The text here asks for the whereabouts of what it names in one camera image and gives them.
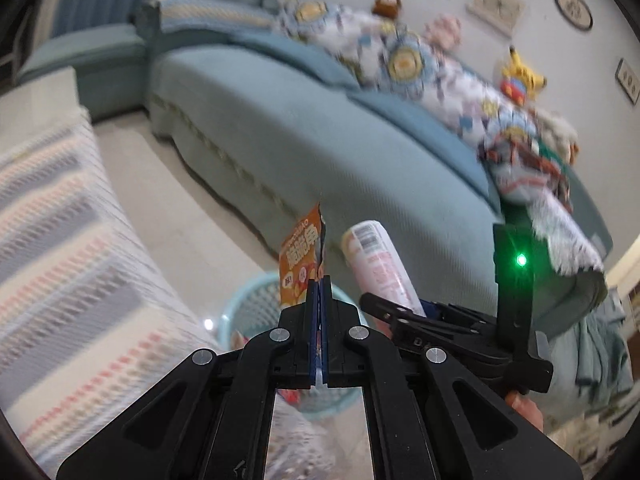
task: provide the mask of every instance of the tile floor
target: tile floor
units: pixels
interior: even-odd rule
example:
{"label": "tile floor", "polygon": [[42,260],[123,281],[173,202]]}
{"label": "tile floor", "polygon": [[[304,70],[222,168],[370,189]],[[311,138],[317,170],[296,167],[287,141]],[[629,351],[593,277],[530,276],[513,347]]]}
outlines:
{"label": "tile floor", "polygon": [[[158,142],[142,112],[94,125],[113,188],[167,281],[201,319],[216,319],[243,284],[276,260],[233,211]],[[338,444],[343,479],[373,478],[362,400],[319,422]]]}

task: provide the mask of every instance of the brown plush toy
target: brown plush toy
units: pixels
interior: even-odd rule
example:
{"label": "brown plush toy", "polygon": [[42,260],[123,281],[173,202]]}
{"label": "brown plush toy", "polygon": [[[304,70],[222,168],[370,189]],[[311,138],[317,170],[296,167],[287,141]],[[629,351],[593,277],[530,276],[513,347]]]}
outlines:
{"label": "brown plush toy", "polygon": [[400,14],[400,9],[402,9],[401,0],[376,0],[371,13],[395,20]]}

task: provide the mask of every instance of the plastic basket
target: plastic basket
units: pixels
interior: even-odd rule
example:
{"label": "plastic basket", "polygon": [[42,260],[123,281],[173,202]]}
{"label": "plastic basket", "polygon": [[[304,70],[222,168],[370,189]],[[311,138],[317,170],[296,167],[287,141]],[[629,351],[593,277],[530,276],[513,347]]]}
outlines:
{"label": "plastic basket", "polygon": [[[334,298],[354,302],[340,288],[332,286]],[[358,309],[360,322],[366,325]],[[231,336],[237,330],[252,338],[278,325],[280,317],[280,279],[277,272],[268,272],[245,285],[226,306],[218,325],[218,339],[223,349],[231,350]],[[359,388],[327,388],[312,386],[300,390],[297,409],[309,420],[336,415],[362,396]]]}

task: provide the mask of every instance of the wall decoration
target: wall decoration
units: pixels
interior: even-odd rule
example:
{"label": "wall decoration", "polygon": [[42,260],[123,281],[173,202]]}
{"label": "wall decoration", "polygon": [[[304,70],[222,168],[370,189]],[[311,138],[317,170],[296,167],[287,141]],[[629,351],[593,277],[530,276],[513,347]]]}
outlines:
{"label": "wall decoration", "polygon": [[522,0],[471,0],[466,9],[511,37],[526,4]]}
{"label": "wall decoration", "polygon": [[624,59],[621,59],[618,64],[616,79],[620,83],[620,86],[625,89],[626,95],[631,99],[631,102],[635,105],[638,102],[638,96],[640,96],[640,80]]}
{"label": "wall decoration", "polygon": [[575,28],[591,30],[593,16],[584,0],[555,0],[560,14]]}

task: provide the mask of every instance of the pink plush toy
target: pink plush toy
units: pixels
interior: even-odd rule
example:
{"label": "pink plush toy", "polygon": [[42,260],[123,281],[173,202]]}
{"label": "pink plush toy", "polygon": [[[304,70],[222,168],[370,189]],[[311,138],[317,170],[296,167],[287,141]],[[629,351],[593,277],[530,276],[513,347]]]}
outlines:
{"label": "pink plush toy", "polygon": [[424,25],[423,36],[431,46],[437,46],[448,52],[460,44],[462,24],[455,16],[441,14],[431,25]]}

